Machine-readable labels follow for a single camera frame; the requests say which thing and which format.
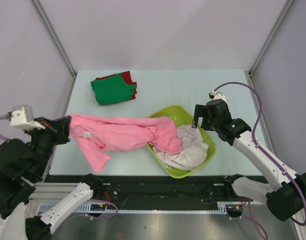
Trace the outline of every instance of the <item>metal floor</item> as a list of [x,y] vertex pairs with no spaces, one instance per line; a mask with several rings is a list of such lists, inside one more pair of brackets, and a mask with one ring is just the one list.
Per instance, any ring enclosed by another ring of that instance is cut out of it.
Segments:
[[[264,206],[252,206],[270,240],[298,240],[294,224],[277,220]],[[249,216],[248,208],[244,209]],[[220,214],[120,213],[108,220],[67,219],[52,240],[261,240],[249,220]]]

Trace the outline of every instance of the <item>green plastic basket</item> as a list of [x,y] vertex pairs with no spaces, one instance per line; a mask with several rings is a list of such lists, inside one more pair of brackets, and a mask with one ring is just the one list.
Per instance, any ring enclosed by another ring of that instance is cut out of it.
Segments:
[[[179,127],[181,125],[187,125],[192,124],[193,122],[193,116],[191,116],[182,106],[179,105],[170,105],[166,108],[163,108],[159,110],[158,112],[152,114],[150,118],[158,118],[167,116],[174,120],[176,127]],[[175,179],[182,179],[184,177],[187,177],[188,175],[198,171],[198,169],[201,169],[208,161],[215,155],[216,153],[216,144],[214,143],[213,139],[208,135],[207,132],[205,132],[203,129],[200,128],[200,125],[198,125],[199,130],[201,131],[201,134],[203,136],[203,140],[205,143],[209,145],[207,150],[207,157],[202,165],[194,169],[193,171],[183,171],[176,169],[174,167],[171,168],[171,170],[168,170],[164,165],[163,162],[155,155],[153,152],[153,146],[147,145],[150,151],[152,152],[153,156],[156,158],[157,162],[162,166],[162,168],[168,173],[169,176],[175,178]]]

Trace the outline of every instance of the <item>laundry pile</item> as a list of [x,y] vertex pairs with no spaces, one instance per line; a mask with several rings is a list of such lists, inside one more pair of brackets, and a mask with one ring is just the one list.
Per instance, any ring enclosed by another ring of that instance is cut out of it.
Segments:
[[176,168],[179,170],[194,170],[204,163],[207,157],[209,145],[203,142],[203,137],[198,128],[192,125],[182,125],[177,128],[177,137],[182,141],[183,151],[180,153],[170,153],[160,151],[153,147],[156,156],[164,163],[169,170]]

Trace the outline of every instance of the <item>light blue table surface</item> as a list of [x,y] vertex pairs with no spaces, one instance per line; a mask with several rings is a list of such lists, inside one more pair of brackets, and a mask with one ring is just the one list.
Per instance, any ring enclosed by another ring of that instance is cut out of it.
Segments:
[[[84,114],[103,117],[144,118],[169,105],[181,105],[194,114],[195,104],[206,104],[211,89],[225,82],[247,83],[241,69],[181,69],[181,70],[132,70],[137,82],[135,100],[100,106],[90,82],[96,77],[122,72],[121,70],[79,71],[67,114]],[[242,118],[251,127],[257,114],[250,91],[240,85],[220,89],[226,95],[233,118]],[[235,148],[222,142],[215,132],[208,132],[217,145],[216,155],[194,176],[213,175],[262,175],[255,166]],[[257,137],[264,142],[260,126]],[[55,151],[49,174],[51,175],[123,175],[165,176],[147,147],[129,152],[110,152],[111,159],[103,171],[95,173],[80,151],[75,140],[60,145]]]

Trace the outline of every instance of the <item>folded clothes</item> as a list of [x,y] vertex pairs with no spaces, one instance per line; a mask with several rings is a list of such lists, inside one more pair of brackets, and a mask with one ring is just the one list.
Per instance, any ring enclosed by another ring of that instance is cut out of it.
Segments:
[[120,73],[103,80],[91,81],[91,86],[100,105],[130,100],[136,89],[136,85],[126,84]]
[[[112,76],[114,76],[115,74],[109,75],[109,76],[103,76],[103,77],[97,77],[95,80],[103,80],[103,79],[107,79],[110,78]],[[131,72],[130,71],[124,71],[121,73],[122,78],[124,79],[124,82],[130,85],[135,85],[137,87],[137,82],[133,82],[132,77],[131,77]],[[135,94],[137,94],[137,90],[134,90],[134,94],[132,95],[131,99],[136,99]]]
[[177,137],[182,140],[183,151],[177,154],[160,151],[153,147],[156,156],[171,169],[194,170],[204,163],[207,157],[208,144],[203,142],[203,137],[198,128],[192,128],[192,125],[182,125],[177,128]]
[[176,126],[169,117],[125,118],[72,114],[69,135],[74,137],[95,172],[110,156],[103,151],[125,152],[154,145],[159,151],[177,154],[183,149]]

